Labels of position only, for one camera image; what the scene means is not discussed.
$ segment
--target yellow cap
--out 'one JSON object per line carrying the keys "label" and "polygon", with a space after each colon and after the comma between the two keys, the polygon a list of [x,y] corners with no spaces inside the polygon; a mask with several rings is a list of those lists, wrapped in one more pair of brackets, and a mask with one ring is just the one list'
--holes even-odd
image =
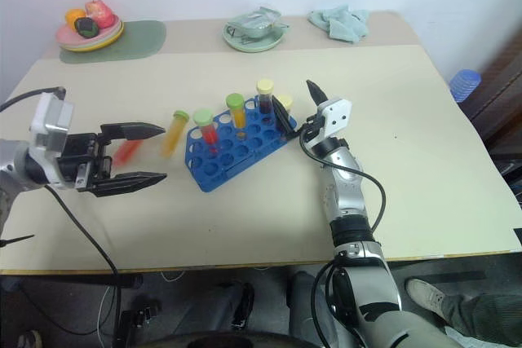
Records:
{"label": "yellow cap", "polygon": [[260,94],[271,94],[274,90],[274,82],[271,79],[259,79],[256,88]]}
{"label": "yellow cap", "polygon": [[283,105],[283,108],[285,108],[287,112],[290,110],[292,104],[294,103],[292,97],[287,94],[278,95],[276,98],[279,102],[281,102],[281,105]]}

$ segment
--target yellow test tube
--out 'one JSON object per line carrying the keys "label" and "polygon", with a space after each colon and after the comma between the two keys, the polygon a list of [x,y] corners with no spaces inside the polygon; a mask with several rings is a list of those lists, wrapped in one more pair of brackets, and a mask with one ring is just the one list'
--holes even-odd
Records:
{"label": "yellow test tube", "polygon": [[232,121],[236,127],[236,136],[239,140],[246,139],[246,115],[245,115],[245,99],[241,94],[233,93],[227,96],[227,106],[232,115]]}
{"label": "yellow test tube", "polygon": [[174,118],[170,123],[170,128],[166,132],[163,143],[161,144],[161,156],[168,158],[172,155],[172,152],[174,152],[179,142],[179,137],[185,125],[187,125],[188,119],[188,114],[183,110],[176,110],[174,112]]}

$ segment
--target table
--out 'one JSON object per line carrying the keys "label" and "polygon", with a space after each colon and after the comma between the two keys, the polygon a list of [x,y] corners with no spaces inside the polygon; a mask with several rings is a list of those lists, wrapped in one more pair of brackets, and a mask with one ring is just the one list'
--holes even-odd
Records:
{"label": "table", "polygon": [[[373,13],[370,36],[358,45],[327,39],[303,17],[285,20],[292,29],[284,41],[258,54],[229,48],[220,37],[223,20],[168,23],[165,45],[146,59],[63,64],[53,46],[13,95],[65,86],[76,105],[70,132],[96,132],[102,123],[119,121],[167,127],[179,108],[218,113],[226,94],[253,96],[256,81],[269,77],[276,93],[294,96],[292,114],[302,122],[315,112],[305,84],[311,79],[327,95],[353,102],[349,126],[339,136],[387,191],[375,236],[388,260],[522,250],[513,231],[522,227],[515,197],[398,15]],[[27,139],[36,103],[27,99],[2,113],[0,135]],[[122,271],[332,258],[319,168],[296,141],[210,193],[200,191],[185,167],[184,143],[168,161],[158,156],[160,143],[161,137],[147,140],[124,168],[168,173],[158,185],[99,199],[60,192]],[[380,197],[368,181],[363,192],[371,223]],[[45,190],[19,196],[2,237],[31,233],[36,237],[2,249],[2,274],[109,273]]]}

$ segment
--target blue test tube rack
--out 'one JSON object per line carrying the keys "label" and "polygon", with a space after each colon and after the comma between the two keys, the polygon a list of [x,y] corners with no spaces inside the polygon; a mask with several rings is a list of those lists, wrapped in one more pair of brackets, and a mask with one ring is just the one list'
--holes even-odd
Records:
{"label": "blue test tube rack", "polygon": [[[257,95],[245,101],[245,113],[245,140],[237,138],[229,110],[214,117],[219,136],[215,148],[205,143],[197,127],[188,131],[185,165],[202,191],[213,191],[287,143],[276,127],[274,112],[259,112]],[[292,117],[290,123],[297,125]]]}

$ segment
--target towel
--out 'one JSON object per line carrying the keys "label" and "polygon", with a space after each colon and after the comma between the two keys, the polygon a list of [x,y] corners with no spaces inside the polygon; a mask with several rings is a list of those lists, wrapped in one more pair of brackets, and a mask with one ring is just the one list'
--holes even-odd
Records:
{"label": "towel", "polygon": [[368,35],[367,10],[350,11],[348,5],[331,10],[317,10],[308,14],[308,20],[329,33],[330,38],[356,43]]}

